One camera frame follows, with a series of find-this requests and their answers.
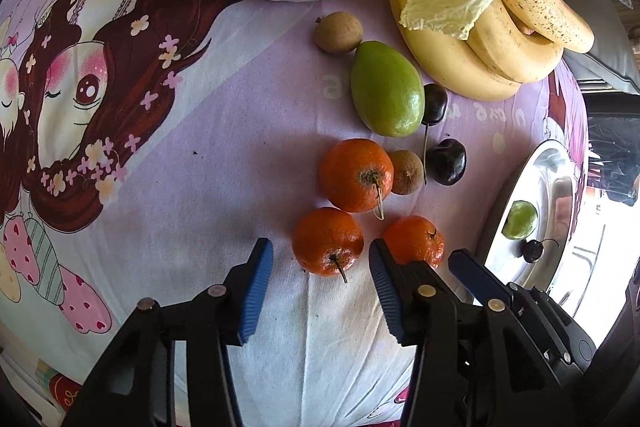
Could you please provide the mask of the orange tangerine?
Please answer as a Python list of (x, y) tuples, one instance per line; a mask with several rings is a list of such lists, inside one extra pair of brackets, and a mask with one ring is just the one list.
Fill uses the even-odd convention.
[(322, 193), (338, 209), (356, 213), (375, 210), (383, 219), (383, 202), (394, 183), (394, 165), (378, 143), (349, 139), (334, 144), (322, 157), (318, 179)]
[(383, 239), (398, 265), (425, 261), (437, 269), (445, 257), (444, 236), (434, 223), (421, 216), (396, 220), (386, 229)]
[(292, 251), (300, 266), (319, 277), (348, 283), (346, 272), (363, 252), (358, 222), (346, 211), (322, 207), (308, 212), (292, 233)]

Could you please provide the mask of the dark cherry in bowl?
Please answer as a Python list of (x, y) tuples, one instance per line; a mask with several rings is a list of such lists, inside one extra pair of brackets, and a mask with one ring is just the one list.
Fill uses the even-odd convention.
[(559, 246), (556, 239), (522, 239), (520, 244), (520, 255), (527, 263), (536, 263), (544, 254), (544, 244), (551, 242), (554, 246)]

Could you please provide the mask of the green fruit in bowl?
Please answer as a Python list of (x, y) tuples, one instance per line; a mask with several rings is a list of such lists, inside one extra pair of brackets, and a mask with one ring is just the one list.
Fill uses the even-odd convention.
[(516, 200), (506, 216), (501, 233), (507, 239), (526, 239), (535, 231), (538, 221), (537, 208), (526, 200)]

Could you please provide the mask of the brown longan near oranges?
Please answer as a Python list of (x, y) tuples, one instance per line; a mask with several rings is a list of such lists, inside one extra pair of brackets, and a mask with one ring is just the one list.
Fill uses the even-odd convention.
[(394, 167), (392, 192), (397, 195), (409, 195), (424, 184), (422, 161), (411, 150), (393, 150), (388, 154)]

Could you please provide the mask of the orange tangerine top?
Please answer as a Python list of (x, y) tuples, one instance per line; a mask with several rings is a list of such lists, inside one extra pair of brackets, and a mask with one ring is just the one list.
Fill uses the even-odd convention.
[(394, 165), (378, 143), (349, 139), (334, 144), (322, 157), (318, 179), (322, 193), (338, 209), (356, 213), (375, 210), (383, 219), (383, 202), (394, 183)]

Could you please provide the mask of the dark cherry lower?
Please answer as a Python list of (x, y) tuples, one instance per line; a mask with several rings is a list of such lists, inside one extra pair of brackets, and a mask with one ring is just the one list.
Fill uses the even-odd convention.
[(448, 138), (429, 148), (424, 156), (428, 179), (450, 186), (458, 183), (465, 173), (466, 150), (456, 139)]

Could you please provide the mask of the stainless steel bowl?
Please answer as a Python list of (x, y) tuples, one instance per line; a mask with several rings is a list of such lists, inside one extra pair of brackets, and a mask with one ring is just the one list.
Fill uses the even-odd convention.
[[(502, 283), (546, 291), (570, 238), (577, 182), (568, 150), (556, 140), (540, 143), (511, 174), (488, 213), (476, 257)], [(541, 243), (539, 259), (528, 262), (521, 252), (524, 239), (509, 239), (502, 230), (519, 202), (535, 209), (532, 233), (526, 241)]]

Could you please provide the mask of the dark cherry upper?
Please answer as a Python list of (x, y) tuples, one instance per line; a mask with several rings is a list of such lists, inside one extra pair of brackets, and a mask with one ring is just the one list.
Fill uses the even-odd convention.
[(433, 126), (439, 124), (445, 117), (448, 106), (447, 91), (438, 83), (427, 83), (424, 90), (424, 113), (422, 124)]

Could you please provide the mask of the green mango on cloth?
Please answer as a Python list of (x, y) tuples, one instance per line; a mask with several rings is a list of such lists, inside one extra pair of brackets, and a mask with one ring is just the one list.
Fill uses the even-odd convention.
[(356, 112), (372, 132), (405, 138), (418, 130), (425, 107), (423, 83), (394, 48), (379, 41), (361, 43), (349, 81)]

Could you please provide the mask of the cartoon print tablecloth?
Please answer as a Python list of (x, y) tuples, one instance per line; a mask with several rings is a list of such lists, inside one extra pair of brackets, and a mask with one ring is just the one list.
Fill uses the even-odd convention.
[(393, 426), (413, 352), (368, 264), (317, 277), (291, 234), (326, 205), (321, 157), (364, 138), (349, 58), (319, 17), (404, 43), (388, 0), (2, 0), (1, 317), (84, 381), (145, 296), (180, 303), (256, 239), (274, 263), (257, 333), (230, 353), (249, 426)]

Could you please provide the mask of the bottom yellow banana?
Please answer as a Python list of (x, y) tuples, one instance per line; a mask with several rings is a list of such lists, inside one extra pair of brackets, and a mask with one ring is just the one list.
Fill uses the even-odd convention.
[(521, 83), (490, 70), (465, 41), (429, 29), (402, 26), (400, 13), (407, 3), (408, 0), (390, 0), (390, 9), (406, 46), (428, 77), (475, 101), (500, 102), (518, 93)]

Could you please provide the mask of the red printed cloth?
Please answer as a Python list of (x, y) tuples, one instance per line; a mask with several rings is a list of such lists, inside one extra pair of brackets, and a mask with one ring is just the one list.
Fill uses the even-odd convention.
[(64, 413), (67, 413), (74, 405), (77, 395), (81, 391), (80, 384), (61, 373), (55, 373), (49, 379), (48, 387), (54, 402), (62, 407)]

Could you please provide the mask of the middle yellow banana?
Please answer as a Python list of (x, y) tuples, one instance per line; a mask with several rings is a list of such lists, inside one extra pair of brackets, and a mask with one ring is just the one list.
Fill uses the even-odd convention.
[(492, 0), (469, 32), (466, 43), (498, 75), (519, 83), (548, 76), (564, 48), (541, 35), (520, 31), (502, 0)]

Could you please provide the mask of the brown longan near cabbage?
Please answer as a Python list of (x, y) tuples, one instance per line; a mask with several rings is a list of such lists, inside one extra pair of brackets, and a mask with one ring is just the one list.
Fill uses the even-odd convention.
[(347, 12), (334, 12), (317, 20), (314, 43), (329, 54), (346, 54), (360, 45), (363, 29), (360, 20)]

